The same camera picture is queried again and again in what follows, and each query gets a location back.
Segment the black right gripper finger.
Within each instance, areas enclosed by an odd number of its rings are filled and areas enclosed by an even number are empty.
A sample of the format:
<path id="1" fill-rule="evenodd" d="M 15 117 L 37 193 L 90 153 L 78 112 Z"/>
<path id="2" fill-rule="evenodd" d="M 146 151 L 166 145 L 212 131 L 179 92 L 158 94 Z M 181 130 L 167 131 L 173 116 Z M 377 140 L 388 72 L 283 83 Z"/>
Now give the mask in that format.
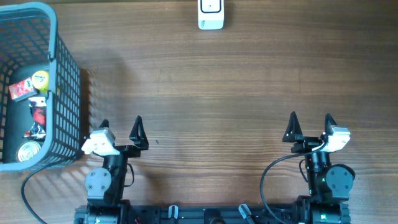
<path id="1" fill-rule="evenodd" d="M 333 119 L 330 113 L 325 115 L 325 133 L 331 134 L 332 126 L 336 125 L 336 121 Z"/>
<path id="2" fill-rule="evenodd" d="M 290 114 L 289 123 L 285 134 L 282 138 L 283 142 L 299 142 L 303 141 L 303 133 L 299 124 L 296 113 L 293 111 Z"/>

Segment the hex wrench set package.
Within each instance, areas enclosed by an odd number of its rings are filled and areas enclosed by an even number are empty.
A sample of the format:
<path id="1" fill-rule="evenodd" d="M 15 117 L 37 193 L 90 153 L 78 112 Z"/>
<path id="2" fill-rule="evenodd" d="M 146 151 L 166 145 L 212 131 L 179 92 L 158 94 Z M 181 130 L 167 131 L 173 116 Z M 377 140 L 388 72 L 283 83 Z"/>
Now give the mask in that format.
<path id="1" fill-rule="evenodd" d="M 35 141 L 44 141 L 46 137 L 47 104 L 45 97 L 29 98 L 30 113 L 34 120 L 32 127 L 23 135 L 23 138 Z"/>

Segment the yellow candy canister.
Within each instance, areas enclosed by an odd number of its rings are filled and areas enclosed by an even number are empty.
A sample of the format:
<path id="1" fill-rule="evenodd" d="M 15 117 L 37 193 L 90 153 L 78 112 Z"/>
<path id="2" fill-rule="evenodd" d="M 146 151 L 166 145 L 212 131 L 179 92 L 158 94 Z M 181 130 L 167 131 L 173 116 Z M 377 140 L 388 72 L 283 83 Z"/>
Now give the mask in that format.
<path id="1" fill-rule="evenodd" d="M 39 70 L 32 75 L 31 81 L 35 89 L 46 94 L 49 89 L 49 72 Z"/>

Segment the red tissue pack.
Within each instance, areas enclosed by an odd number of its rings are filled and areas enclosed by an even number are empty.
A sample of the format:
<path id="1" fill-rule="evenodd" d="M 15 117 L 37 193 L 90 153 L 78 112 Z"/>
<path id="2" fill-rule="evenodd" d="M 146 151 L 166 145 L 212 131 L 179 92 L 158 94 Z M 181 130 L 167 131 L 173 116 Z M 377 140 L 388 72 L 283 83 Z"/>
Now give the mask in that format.
<path id="1" fill-rule="evenodd" d="M 11 100 L 21 101 L 38 94 L 38 91 L 34 88 L 32 79 L 26 78 L 25 80 L 9 85 L 9 93 Z"/>

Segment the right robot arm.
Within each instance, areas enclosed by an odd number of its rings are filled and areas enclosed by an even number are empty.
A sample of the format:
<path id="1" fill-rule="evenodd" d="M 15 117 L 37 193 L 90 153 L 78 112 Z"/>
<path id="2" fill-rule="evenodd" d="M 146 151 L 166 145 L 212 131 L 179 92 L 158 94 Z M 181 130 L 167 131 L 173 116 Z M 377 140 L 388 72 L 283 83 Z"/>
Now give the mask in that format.
<path id="1" fill-rule="evenodd" d="M 302 156 L 309 195 L 300 195 L 292 205 L 288 223 L 349 223 L 349 192 L 355 172 L 344 164 L 333 165 L 330 154 L 342 150 L 350 140 L 350 130 L 325 116 L 325 131 L 319 137 L 304 136 L 296 113 L 290 114 L 283 142 L 291 142 L 291 152 Z"/>

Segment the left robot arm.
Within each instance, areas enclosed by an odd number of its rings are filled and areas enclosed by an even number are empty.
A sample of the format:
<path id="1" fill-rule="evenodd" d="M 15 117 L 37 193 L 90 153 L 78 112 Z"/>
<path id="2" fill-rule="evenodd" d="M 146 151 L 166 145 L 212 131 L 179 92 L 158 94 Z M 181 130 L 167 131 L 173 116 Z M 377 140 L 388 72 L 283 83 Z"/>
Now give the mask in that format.
<path id="1" fill-rule="evenodd" d="M 96 154 L 103 158 L 100 168 L 90 171 L 85 178 L 87 206 L 75 210 L 75 223 L 127 223 L 131 214 L 131 203 L 123 199 L 126 174 L 132 165 L 128 159 L 140 157 L 149 148 L 142 118 L 136 117 L 129 134 L 131 145 L 115 145 L 116 137 L 103 120 L 99 128 L 91 132 L 82 146 L 85 154 Z"/>

